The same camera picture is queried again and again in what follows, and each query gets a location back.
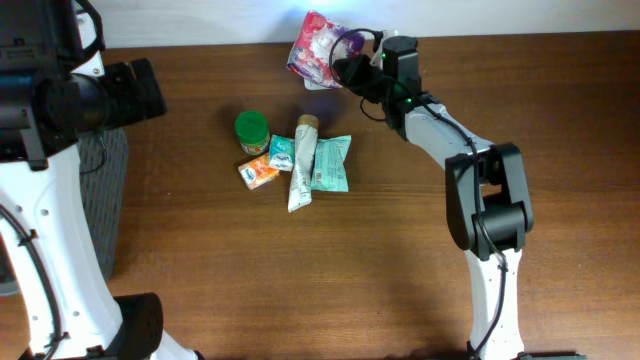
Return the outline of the red purple snack package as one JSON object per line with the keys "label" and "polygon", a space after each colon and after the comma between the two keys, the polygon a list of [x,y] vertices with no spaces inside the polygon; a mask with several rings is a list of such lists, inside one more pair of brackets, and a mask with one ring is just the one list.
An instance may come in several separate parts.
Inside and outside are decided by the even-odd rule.
{"label": "red purple snack package", "polygon": [[331,51],[336,40],[348,32],[344,27],[314,10],[309,10],[303,20],[287,60],[287,68],[304,80],[323,88],[341,88],[331,75],[329,57],[333,59],[358,55],[365,44],[360,33],[354,33]]}

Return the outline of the white tube brown cap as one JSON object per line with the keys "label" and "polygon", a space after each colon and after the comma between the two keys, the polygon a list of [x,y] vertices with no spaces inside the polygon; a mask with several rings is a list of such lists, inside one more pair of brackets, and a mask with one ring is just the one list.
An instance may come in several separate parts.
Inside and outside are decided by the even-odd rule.
{"label": "white tube brown cap", "polygon": [[294,167],[289,189],[288,211],[311,203],[311,171],[318,139],[319,119],[310,114],[301,115],[295,131]]}

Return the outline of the mint green wipes packet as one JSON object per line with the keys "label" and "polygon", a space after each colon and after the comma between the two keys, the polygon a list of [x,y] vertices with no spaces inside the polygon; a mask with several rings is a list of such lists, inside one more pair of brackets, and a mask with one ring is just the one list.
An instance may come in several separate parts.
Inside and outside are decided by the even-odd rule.
{"label": "mint green wipes packet", "polygon": [[319,139],[316,144],[311,189],[325,192],[348,192],[349,185],[344,162],[352,137],[339,136]]}

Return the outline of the teal small tissue pack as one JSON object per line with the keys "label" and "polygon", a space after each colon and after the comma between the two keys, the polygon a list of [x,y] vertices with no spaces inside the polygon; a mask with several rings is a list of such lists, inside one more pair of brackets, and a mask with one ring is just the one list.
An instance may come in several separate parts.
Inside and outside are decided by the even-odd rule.
{"label": "teal small tissue pack", "polygon": [[273,135],[269,147],[269,163],[271,168],[290,172],[295,162],[295,140]]}

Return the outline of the green lid jar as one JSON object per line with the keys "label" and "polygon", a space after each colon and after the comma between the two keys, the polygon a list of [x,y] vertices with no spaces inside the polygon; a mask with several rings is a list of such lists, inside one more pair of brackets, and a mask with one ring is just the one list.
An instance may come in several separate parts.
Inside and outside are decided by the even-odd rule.
{"label": "green lid jar", "polygon": [[270,141],[269,125],[266,117],[258,111],[246,111],[238,115],[235,131],[241,148],[250,155],[261,155]]}

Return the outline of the orange small packet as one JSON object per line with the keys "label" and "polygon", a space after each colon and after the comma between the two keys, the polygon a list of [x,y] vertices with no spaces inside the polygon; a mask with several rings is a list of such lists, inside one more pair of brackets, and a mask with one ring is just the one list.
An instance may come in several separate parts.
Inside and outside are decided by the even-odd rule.
{"label": "orange small packet", "polygon": [[268,153],[240,165],[238,171],[249,190],[253,190],[272,181],[280,173],[278,169],[269,166]]}

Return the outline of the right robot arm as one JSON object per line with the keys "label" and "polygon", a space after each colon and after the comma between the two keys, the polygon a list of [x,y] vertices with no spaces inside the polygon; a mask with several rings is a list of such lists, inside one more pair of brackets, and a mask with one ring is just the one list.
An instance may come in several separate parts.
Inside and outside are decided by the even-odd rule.
{"label": "right robot arm", "polygon": [[365,54],[329,57],[334,80],[381,105],[388,126],[423,149],[445,172],[450,235],[470,271],[472,359],[520,359],[517,281],[526,235],[534,222],[522,154],[466,129],[422,87],[418,42],[375,32],[380,64]]}

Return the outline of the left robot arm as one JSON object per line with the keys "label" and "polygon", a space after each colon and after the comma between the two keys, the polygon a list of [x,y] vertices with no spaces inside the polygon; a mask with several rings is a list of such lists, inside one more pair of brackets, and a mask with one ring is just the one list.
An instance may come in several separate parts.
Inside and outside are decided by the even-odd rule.
{"label": "left robot arm", "polygon": [[30,319],[28,359],[194,359],[155,293],[113,296],[81,198],[78,141],[165,114],[149,60],[105,48],[87,1],[1,5],[1,239]]}

